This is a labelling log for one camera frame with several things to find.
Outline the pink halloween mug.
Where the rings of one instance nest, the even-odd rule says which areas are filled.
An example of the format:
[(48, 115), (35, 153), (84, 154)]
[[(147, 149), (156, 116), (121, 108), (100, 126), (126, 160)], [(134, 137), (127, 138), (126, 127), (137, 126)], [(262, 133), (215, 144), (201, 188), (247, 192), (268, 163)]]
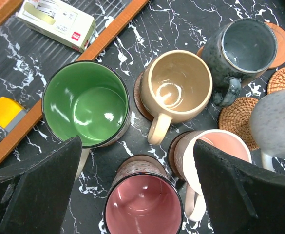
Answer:
[(119, 166), (103, 218), (110, 234), (177, 234), (183, 204), (161, 163), (135, 155)]

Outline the orange wooden shelf rack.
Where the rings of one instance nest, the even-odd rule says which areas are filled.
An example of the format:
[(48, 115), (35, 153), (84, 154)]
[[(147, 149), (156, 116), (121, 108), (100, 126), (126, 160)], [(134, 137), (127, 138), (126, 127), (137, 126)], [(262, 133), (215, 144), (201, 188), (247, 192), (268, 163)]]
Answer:
[(132, 0), (118, 14), (118, 16), (102, 31), (98, 38), (81, 54), (77, 61), (63, 66), (51, 77), (47, 83), (42, 99), (39, 100), (34, 107), (16, 124), (16, 126), (8, 133), (8, 135), (0, 142), (0, 164), (13, 151), (13, 149), (23, 140), (23, 138), (33, 129), (39, 120), (45, 118), (45, 96), (50, 83), (56, 76), (64, 74), (68, 77), (68, 82), (73, 82), (73, 77), (77, 74), (75, 68), (73, 72), (69, 72), (68, 68), (77, 66), (81, 63), (95, 64), (95, 58), (106, 49), (106, 47), (118, 36), (125, 26), (145, 7), (147, 0)]

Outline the green inside mug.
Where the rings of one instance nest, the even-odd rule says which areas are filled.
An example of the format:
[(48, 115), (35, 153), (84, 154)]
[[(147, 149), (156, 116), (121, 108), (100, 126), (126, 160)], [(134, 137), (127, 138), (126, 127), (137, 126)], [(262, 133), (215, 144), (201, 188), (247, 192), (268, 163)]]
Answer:
[(73, 82), (64, 74), (56, 76), (45, 96), (45, 121), (59, 140), (79, 136), (82, 143), (79, 176), (90, 150), (118, 141), (131, 123), (131, 103), (125, 82), (109, 66), (81, 63)]

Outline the dark walnut coaster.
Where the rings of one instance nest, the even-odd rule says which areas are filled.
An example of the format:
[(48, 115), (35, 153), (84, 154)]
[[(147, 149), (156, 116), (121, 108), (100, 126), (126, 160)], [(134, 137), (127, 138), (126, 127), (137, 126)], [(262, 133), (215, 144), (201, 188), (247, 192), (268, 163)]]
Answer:
[(170, 146), (169, 146), (169, 149), (168, 149), (168, 153), (167, 153), (167, 155), (168, 155), (168, 165), (169, 165), (169, 167), (170, 167), (170, 169), (171, 169), (171, 171), (173, 173), (173, 176), (177, 177), (177, 178), (179, 178), (181, 180), (183, 180), (182, 176), (178, 172), (178, 169), (177, 169), (177, 167), (176, 167), (176, 165), (174, 163), (174, 152), (175, 152), (175, 148), (176, 148), (177, 143), (179, 142), (179, 140), (182, 137), (184, 137), (186, 134), (190, 133), (190, 132), (192, 132), (192, 131), (186, 131), (186, 132), (183, 132), (183, 133), (179, 134), (178, 136), (176, 136), (172, 140), (172, 142), (170, 143)]

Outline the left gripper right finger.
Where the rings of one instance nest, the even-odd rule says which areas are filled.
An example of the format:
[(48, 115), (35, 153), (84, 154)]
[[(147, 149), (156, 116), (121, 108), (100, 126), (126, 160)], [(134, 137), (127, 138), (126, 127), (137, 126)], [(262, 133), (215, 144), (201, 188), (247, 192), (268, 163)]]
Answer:
[(285, 175), (200, 139), (193, 155), (216, 234), (285, 234)]

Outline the brown ringed wooden saucer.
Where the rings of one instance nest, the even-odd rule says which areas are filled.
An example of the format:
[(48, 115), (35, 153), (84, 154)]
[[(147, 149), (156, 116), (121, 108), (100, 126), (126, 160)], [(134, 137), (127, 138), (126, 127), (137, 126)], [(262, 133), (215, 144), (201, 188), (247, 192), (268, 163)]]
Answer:
[(146, 110), (140, 98), (140, 81), (141, 81), (142, 75), (143, 75), (143, 72), (138, 76), (134, 84), (134, 91), (133, 91), (134, 102), (140, 114), (147, 120), (153, 121), (153, 116)]

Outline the brown stoneware mug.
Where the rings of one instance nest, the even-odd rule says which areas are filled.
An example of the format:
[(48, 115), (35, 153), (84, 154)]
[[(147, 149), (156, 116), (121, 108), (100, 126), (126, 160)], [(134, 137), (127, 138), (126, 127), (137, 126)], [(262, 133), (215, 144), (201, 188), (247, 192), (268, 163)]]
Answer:
[(159, 145), (172, 123), (196, 117), (209, 102), (212, 76), (206, 63), (186, 50), (164, 52), (146, 67), (139, 94), (153, 116), (148, 142)]

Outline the pale pink mug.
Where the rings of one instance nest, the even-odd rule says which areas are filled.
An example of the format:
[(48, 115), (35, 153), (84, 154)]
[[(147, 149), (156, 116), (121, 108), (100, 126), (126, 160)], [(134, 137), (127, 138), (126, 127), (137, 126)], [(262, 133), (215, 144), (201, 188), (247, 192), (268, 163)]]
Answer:
[(187, 182), (184, 210), (186, 217), (193, 221), (201, 221), (206, 210), (201, 184), (195, 167), (193, 148), (196, 140), (201, 139), (221, 151), (239, 159), (252, 162), (250, 150), (242, 139), (226, 130), (211, 129), (189, 131), (178, 136), (173, 155), (170, 155), (176, 168), (176, 175)]

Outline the woven rattan coaster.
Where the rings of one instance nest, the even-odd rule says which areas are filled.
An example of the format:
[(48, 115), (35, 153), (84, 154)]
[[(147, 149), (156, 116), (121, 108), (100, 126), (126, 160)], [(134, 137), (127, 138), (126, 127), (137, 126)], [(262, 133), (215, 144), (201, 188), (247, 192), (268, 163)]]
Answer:
[(285, 89), (285, 67), (276, 71), (269, 79), (267, 94)]
[(251, 151), (259, 149), (249, 125), (251, 113), (258, 101), (253, 97), (238, 97), (232, 105), (222, 109), (218, 120), (219, 129), (239, 136)]

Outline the grey mug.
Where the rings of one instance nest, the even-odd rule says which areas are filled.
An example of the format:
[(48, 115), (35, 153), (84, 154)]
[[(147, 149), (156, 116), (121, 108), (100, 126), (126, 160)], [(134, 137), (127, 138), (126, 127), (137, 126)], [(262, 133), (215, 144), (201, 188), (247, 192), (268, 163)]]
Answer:
[(238, 19), (216, 31), (201, 52), (212, 75), (213, 103), (222, 108), (230, 106), (242, 87), (270, 67), (276, 52), (274, 33), (257, 19)]

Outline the light wood coaster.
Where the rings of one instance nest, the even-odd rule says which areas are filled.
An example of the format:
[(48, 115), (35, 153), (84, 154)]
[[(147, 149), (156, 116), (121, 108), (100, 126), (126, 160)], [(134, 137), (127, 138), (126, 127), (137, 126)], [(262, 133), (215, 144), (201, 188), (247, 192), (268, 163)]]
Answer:
[(204, 48), (203, 46), (199, 48), (199, 50), (196, 52), (197, 56), (201, 57), (203, 48)]
[(273, 63), (268, 68), (269, 70), (271, 70), (285, 63), (285, 31), (280, 26), (277, 26), (276, 24), (270, 22), (266, 22), (266, 25), (271, 28), (277, 40), (276, 57)]

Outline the white cream mug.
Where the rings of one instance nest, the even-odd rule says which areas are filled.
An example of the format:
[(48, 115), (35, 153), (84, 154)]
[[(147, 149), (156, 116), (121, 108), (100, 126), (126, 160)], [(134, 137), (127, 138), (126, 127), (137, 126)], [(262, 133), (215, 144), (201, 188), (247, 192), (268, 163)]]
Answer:
[(285, 89), (260, 99), (251, 113), (249, 125), (261, 149), (263, 167), (273, 171), (272, 158), (285, 159)]

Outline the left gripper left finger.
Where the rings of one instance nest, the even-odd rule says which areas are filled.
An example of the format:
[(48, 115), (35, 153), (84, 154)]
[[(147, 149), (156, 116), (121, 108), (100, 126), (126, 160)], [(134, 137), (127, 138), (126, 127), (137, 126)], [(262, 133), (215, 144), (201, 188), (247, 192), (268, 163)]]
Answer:
[(61, 232), (81, 151), (76, 136), (0, 169), (0, 234)]

